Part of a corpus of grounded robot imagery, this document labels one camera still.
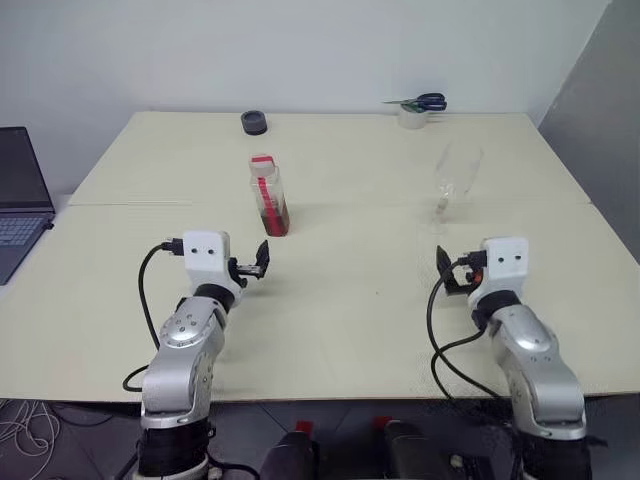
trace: plastic bottle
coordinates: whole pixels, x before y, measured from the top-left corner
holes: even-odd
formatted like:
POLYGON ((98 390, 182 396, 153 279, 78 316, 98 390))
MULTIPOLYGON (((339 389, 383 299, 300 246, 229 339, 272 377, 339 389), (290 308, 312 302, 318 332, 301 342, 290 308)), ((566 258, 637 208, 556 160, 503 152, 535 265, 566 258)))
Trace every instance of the plastic bottle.
POLYGON ((431 218, 432 233, 444 233, 445 210, 452 200, 462 198, 469 192, 483 157, 482 147, 469 140, 452 141, 444 149, 434 175, 440 199, 431 218))
POLYGON ((289 211, 284 200, 280 170, 269 155, 252 157, 249 168, 251 188, 267 235, 284 237, 289 231, 289 211))

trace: blue scissors handle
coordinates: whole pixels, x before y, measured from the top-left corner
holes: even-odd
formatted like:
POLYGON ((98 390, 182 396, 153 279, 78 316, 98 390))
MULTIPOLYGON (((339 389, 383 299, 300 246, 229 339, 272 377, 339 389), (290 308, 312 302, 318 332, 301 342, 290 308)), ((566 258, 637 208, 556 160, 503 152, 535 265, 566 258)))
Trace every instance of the blue scissors handle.
POLYGON ((447 108, 447 102, 441 93, 425 93, 416 98, 419 107, 432 112, 442 112, 447 108))

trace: gray wall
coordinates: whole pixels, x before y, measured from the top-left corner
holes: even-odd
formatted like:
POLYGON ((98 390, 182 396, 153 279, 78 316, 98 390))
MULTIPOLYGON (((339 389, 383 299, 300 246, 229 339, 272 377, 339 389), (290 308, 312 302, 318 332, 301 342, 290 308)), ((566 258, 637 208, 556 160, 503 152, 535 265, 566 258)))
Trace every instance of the gray wall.
POLYGON ((640 1, 607 7, 540 131, 640 262, 640 1))

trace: table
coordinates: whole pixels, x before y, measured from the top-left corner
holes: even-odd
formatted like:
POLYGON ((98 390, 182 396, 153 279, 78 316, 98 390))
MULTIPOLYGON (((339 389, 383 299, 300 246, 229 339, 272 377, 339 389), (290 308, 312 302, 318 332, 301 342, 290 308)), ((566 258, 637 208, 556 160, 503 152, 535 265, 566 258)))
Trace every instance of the table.
MULTIPOLYGON (((249 137, 237 114, 134 115, 0 302, 0 396, 139 400, 120 384, 154 354, 140 261, 187 229, 228 231, 250 261, 265 237, 247 167, 260 152, 282 168, 292 226, 270 239, 267 278, 230 314, 217 400, 439 398, 424 324, 435 245, 453 256, 495 235, 529 238, 524 300, 584 390, 640 390, 638 264, 524 115, 439 116, 418 131, 380 115, 268 119, 268 135, 249 137), (478 142, 485 159, 434 236, 433 168, 452 139, 478 142)), ((158 327, 188 293, 182 259, 158 254, 146 284, 158 327)), ((464 299, 443 297, 441 341, 471 333, 464 299)), ((506 393, 486 339, 452 358, 506 393)))
POLYGON ((137 113, 71 205, 254 205, 251 155, 273 155, 289 203, 399 205, 437 195, 434 168, 451 141, 484 150, 469 201, 589 198, 523 114, 438 115, 406 130, 389 115, 269 114, 246 135, 239 114, 137 113))
MULTIPOLYGON (((459 255, 490 234, 529 238, 524 300, 556 331, 585 391, 640 389, 638 265, 592 205, 453 205, 439 239, 429 233, 426 213, 421 204, 294 209, 290 236, 270 239, 267 277, 251 282, 230 313, 215 398, 439 397, 428 372, 424 323, 435 244, 459 255)), ((120 382, 154 354, 136 291, 138 266, 151 246, 192 228, 224 228, 232 254, 247 260, 264 237, 254 208, 69 208, 0 303, 0 318, 11 319, 0 348, 2 395, 137 400, 120 382)), ((182 259, 158 254, 146 285, 158 327, 188 293, 182 259)), ((441 298, 434 319, 443 342, 473 331, 461 297, 441 298)), ((452 359, 506 393, 487 341, 452 359)), ((458 395, 478 394, 444 378, 458 395)))

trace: wire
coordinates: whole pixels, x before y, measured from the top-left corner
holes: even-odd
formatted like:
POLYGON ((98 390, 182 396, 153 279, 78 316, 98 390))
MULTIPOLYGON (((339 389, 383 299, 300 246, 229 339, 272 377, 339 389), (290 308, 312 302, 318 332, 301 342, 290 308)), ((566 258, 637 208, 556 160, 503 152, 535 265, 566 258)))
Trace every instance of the wire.
MULTIPOLYGON (((14 400, 2 400, 0 402, 0 410, 13 402, 14 400)), ((38 471, 29 477, 29 480, 34 480, 51 462, 56 439, 60 434, 60 421, 47 410, 47 405, 44 402, 24 400, 20 403, 18 412, 13 420, 1 421, 0 425, 5 426, 4 430, 0 432, 0 444, 13 440, 16 449, 24 456, 41 457, 46 455, 46 460, 38 471), (49 438, 36 437, 32 430, 32 420, 42 417, 46 418, 49 424, 49 438), (20 441, 21 434, 30 442, 32 451, 23 448, 20 441)))
MULTIPOLYGON (((151 260, 153 255, 160 251, 165 250, 165 244, 158 244, 149 250, 149 253, 144 257, 142 263, 140 264, 140 270, 138 270, 138 294, 140 295, 140 304, 142 305, 142 312, 144 313, 144 319, 147 322, 147 328, 149 329, 149 335, 151 335, 151 340, 153 340, 153 344, 156 346, 156 350, 160 348, 160 341, 158 340, 158 334, 156 333, 156 329, 153 326, 153 321, 151 320, 151 314, 149 313, 149 305, 147 304, 147 296, 144 293, 144 274, 147 270, 147 265, 151 260)), ((133 377, 138 375, 140 372, 144 372, 149 365, 144 365, 142 367, 136 368, 133 372, 125 377, 122 381, 122 388, 127 392, 140 393, 142 392, 142 388, 140 387, 132 387, 129 385, 129 382, 133 377)))
MULTIPOLYGON (((453 274, 453 269, 456 268, 457 266, 460 266, 460 265, 462 265, 462 262, 461 262, 460 259, 456 260, 451 265, 449 265, 449 267, 447 267, 447 269, 444 272, 442 272, 440 278, 436 281, 435 285, 433 286, 433 289, 431 290, 431 294, 429 295, 429 302, 427 303, 427 333, 429 335, 429 341, 431 342, 431 346, 433 347, 433 349, 435 351, 434 357, 436 357, 436 360, 437 360, 437 357, 440 357, 442 359, 442 361, 445 363, 445 365, 447 367, 449 367, 449 369, 453 373, 455 373, 458 377, 460 377, 462 380, 464 380, 465 382, 473 385, 474 387, 478 388, 479 390, 482 390, 483 392, 485 392, 486 394, 492 396, 493 398, 501 399, 500 395, 498 395, 496 392, 491 390, 489 387, 485 387, 480 382, 475 381, 473 378, 469 377, 468 375, 465 375, 458 368, 456 368, 456 366, 453 365, 449 361, 449 359, 442 352, 442 349, 438 346, 438 342, 436 341, 435 335, 433 333, 433 318, 432 317, 433 317, 433 304, 434 304, 435 299, 436 299, 436 294, 438 293, 438 290, 440 289, 440 287, 444 283, 445 279, 449 275, 453 274)), ((447 389, 444 388, 444 385, 442 385, 442 382, 440 381, 440 378, 438 377, 438 372, 435 369, 435 361, 434 360, 432 360, 431 373, 433 375, 433 379, 435 380, 436 384, 438 385, 438 388, 444 394, 444 396, 447 397, 447 399, 449 399, 449 400, 454 400, 453 395, 451 395, 447 391, 447 389)))
MULTIPOLYGON (((482 390, 483 392, 488 393, 491 397, 493 397, 493 398, 495 398, 497 400, 502 400, 502 397, 500 397, 500 395, 498 395, 496 392, 494 392, 490 388, 482 385, 481 383, 473 380, 471 377, 465 375, 460 370, 458 370, 449 361, 449 359, 447 359, 447 357, 444 355, 444 353, 446 351, 448 351, 448 350, 450 350, 452 348, 459 347, 461 345, 466 345, 466 344, 474 342, 477 339, 479 339, 480 337, 482 337, 482 335, 484 335, 484 333, 485 333, 485 331, 487 329, 486 326, 481 328, 480 330, 478 330, 473 335, 465 337, 465 338, 463 338, 461 340, 456 340, 454 342, 447 343, 442 348, 440 348, 438 346, 438 343, 437 343, 437 341, 435 339, 435 335, 433 334, 433 304, 435 302, 436 294, 438 293, 439 288, 442 286, 442 284, 444 283, 446 278, 449 275, 452 275, 453 274, 453 270, 459 265, 461 265, 460 260, 456 260, 444 272, 442 272, 442 275, 440 276, 438 281, 433 286, 433 290, 431 290, 431 295, 429 295, 429 302, 427 304, 427 332, 429 334, 429 341, 431 342, 431 346, 433 347, 433 349, 435 351, 435 353, 431 356, 431 374, 433 375, 433 379, 435 380, 436 384, 438 385, 438 388, 444 394, 444 396, 447 397, 448 400, 455 401, 456 398, 453 397, 453 395, 451 395, 447 391, 447 389, 444 387, 444 385, 440 381, 440 378, 438 377, 438 372, 436 370, 436 364, 437 364, 438 358, 441 358, 442 361, 445 363, 445 365, 447 365, 447 367, 449 367, 449 369, 453 373, 458 375, 461 379, 463 379, 466 382, 470 383, 474 387, 482 390)), ((505 422, 501 422, 496 417, 489 416, 489 415, 485 414, 484 412, 478 412, 477 410, 473 410, 473 411, 467 410, 467 411, 463 411, 462 413, 465 413, 465 414, 466 413, 471 413, 474 416, 480 416, 485 421, 487 421, 488 423, 492 423, 492 424, 496 423, 496 421, 497 421, 499 426, 501 426, 503 429, 505 429, 507 431, 507 434, 511 437, 512 446, 513 446, 513 453, 514 453, 513 464, 512 464, 512 467, 511 467, 511 474, 510 474, 509 478, 511 480, 518 480, 520 478, 520 465, 521 465, 521 462, 522 462, 522 446, 521 446, 521 443, 520 443, 520 438, 518 437, 517 433, 513 431, 513 428, 511 427, 511 425, 506 424, 505 422)))
POLYGON ((255 480, 260 480, 260 474, 255 469, 250 467, 249 465, 243 465, 241 463, 225 463, 225 462, 221 462, 221 461, 216 460, 215 458, 213 458, 213 455, 211 455, 208 450, 207 450, 207 457, 209 457, 209 463, 211 463, 211 465, 213 465, 214 467, 217 467, 220 470, 222 470, 222 473, 225 473, 225 472, 227 472, 229 470, 237 470, 237 471, 240 471, 240 472, 248 473, 255 480))
POLYGON ((445 394, 445 396, 447 396, 449 400, 452 400, 453 397, 448 391, 446 391, 446 389, 444 388, 444 385, 442 385, 440 378, 438 376, 438 372, 436 370, 436 364, 438 362, 438 358, 441 358, 442 354, 444 354, 444 352, 446 352, 447 350, 476 341, 482 335, 484 335, 485 331, 486 331, 486 328, 483 328, 482 330, 478 330, 473 335, 465 337, 462 340, 456 340, 455 342, 447 343, 444 347, 440 349, 440 352, 436 352, 431 356, 431 374, 433 375, 433 378, 438 384, 438 387, 440 388, 440 390, 445 394))
POLYGON ((142 388, 132 387, 129 385, 129 382, 133 377, 138 375, 140 372, 144 372, 147 368, 149 368, 149 365, 143 365, 142 367, 136 368, 133 372, 127 375, 125 379, 122 381, 122 388, 124 388, 127 392, 137 392, 137 393, 142 392, 142 388))
POLYGON ((160 348, 160 341, 158 340, 158 335, 153 327, 151 314, 149 313, 149 306, 147 305, 147 297, 144 294, 144 272, 147 269, 147 265, 149 264, 151 257, 153 257, 156 252, 162 250, 162 248, 162 244, 159 244, 149 250, 149 253, 147 253, 147 256, 144 257, 144 260, 142 260, 142 263, 140 264, 140 270, 138 270, 138 293, 140 294, 140 303, 142 304, 144 319, 147 321, 147 328, 149 328, 149 334, 151 335, 153 344, 156 346, 156 350, 160 348))
POLYGON ((73 420, 69 420, 64 415, 61 415, 60 412, 57 411, 53 406, 53 404, 51 403, 49 404, 49 408, 51 409, 51 413, 53 413, 58 420, 60 420, 62 423, 66 423, 67 425, 71 425, 74 427, 97 427, 98 425, 107 423, 109 420, 113 418, 113 415, 107 415, 105 418, 103 418, 102 420, 98 420, 97 422, 81 423, 81 422, 75 422, 73 420))
POLYGON ((113 477, 114 480, 124 480, 124 477, 126 477, 127 473, 129 473, 129 470, 131 470, 131 468, 135 465, 137 461, 138 461, 138 448, 136 447, 136 450, 133 452, 133 455, 129 457, 129 460, 127 460, 127 463, 125 463, 120 469, 120 471, 114 475, 113 477))
POLYGON ((269 410, 266 409, 266 407, 264 406, 264 404, 259 403, 258 404, 260 406, 260 408, 262 409, 262 411, 264 412, 264 414, 269 417, 271 420, 273 420, 273 423, 275 423, 276 425, 278 425, 280 427, 280 429, 284 432, 284 433, 288 433, 289 430, 287 430, 285 428, 284 425, 282 425, 278 419, 276 417, 274 417, 273 415, 271 415, 271 412, 269 410))

